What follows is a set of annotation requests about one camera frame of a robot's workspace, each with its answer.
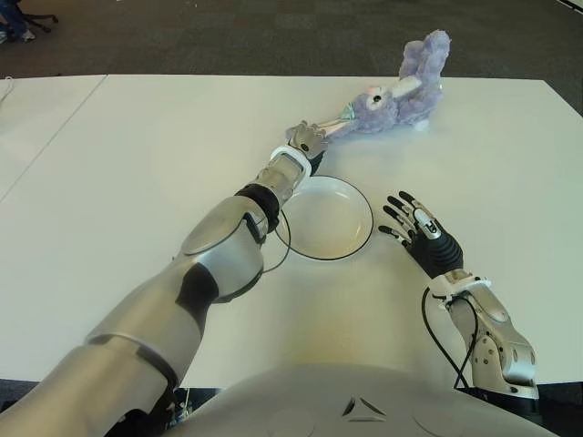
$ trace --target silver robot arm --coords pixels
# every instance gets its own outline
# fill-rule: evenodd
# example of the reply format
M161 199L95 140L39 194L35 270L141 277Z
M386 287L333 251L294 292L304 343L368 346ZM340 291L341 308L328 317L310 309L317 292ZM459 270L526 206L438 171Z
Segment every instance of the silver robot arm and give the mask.
M471 351L474 385L482 391L538 399L535 352L490 285L488 279L456 269L433 279L429 289L445 296L444 305Z
M300 124L248 186L223 200L158 275L119 303L57 367L0 416L0 435L103 436L130 411L169 402L199 348L212 303L259 280L280 208L318 167L324 132Z
M401 191L399 196L403 201L389 196L391 205L384 206L399 226L379 230L399 240L432 278L422 305L429 292L443 301L464 339L476 386L472 394L523 416L535 414L538 391L532 346L513 326L490 289L491 282L464 270L463 251L454 237L410 194ZM463 367L456 368L460 375Z

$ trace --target plush toy face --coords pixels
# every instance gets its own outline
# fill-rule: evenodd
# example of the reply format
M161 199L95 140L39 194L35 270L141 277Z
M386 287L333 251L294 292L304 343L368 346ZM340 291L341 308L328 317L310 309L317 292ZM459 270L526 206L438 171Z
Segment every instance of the plush toy face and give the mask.
M395 122L396 105L391 91L382 86L371 86L360 94L351 106L359 132L379 132Z
M385 107L391 98L391 93L384 86L371 86L366 90L366 95L364 104L369 111L373 112Z

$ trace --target robot finger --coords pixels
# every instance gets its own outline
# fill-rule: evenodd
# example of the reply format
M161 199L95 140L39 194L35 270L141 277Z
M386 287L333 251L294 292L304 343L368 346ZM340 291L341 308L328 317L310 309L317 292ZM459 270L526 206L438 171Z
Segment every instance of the robot finger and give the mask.
M383 232L384 234L390 235L391 237L393 237L394 239L399 241L405 247L407 247L411 244L411 240L408 239L405 235L403 235L398 230L395 230L393 228L389 228L388 226L383 226L383 225L379 226L379 230L381 232Z
M429 209L427 209L424 206L423 203L421 203L419 200L411 196L406 191L399 191L399 197L405 200L407 203L409 203L413 208L422 209L425 212L425 214L427 214L429 217L431 217L432 219L435 218L435 216L431 213Z
M411 208L409 205L405 205L401 200L399 200L398 198L394 198L393 196L389 196L386 199L389 201L391 205L396 207L399 211L403 212L403 214L405 214L408 219L411 219L413 217L414 209Z
M415 236L415 234L417 233L415 226L413 225L413 223L411 223L411 220L409 220L408 217L406 217L404 214L399 214L397 211L395 211L388 205L383 206L383 211L386 212L393 219L395 219L396 222L399 223L399 225L401 225L401 228L403 228L403 230L410 238L413 238Z

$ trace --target gray carpet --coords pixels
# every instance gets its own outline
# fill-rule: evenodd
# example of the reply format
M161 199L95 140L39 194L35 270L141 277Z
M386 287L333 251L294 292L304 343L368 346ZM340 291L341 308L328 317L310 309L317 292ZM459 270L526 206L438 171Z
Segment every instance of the gray carpet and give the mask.
M546 80L583 113L583 15L554 0L24 0L61 23L0 46L0 76L393 76L443 28L446 76Z

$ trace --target purple plush toy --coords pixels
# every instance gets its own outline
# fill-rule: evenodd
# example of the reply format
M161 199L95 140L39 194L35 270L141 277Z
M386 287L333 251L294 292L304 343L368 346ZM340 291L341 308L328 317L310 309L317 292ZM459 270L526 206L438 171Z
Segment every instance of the purple plush toy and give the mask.
M424 128L443 95L439 79L449 55L449 43L443 30L435 30L424 41L407 43L399 81L388 87L370 87L337 118L318 127L325 130L330 140L350 132L381 132L395 125ZM288 129L288 137L294 129Z

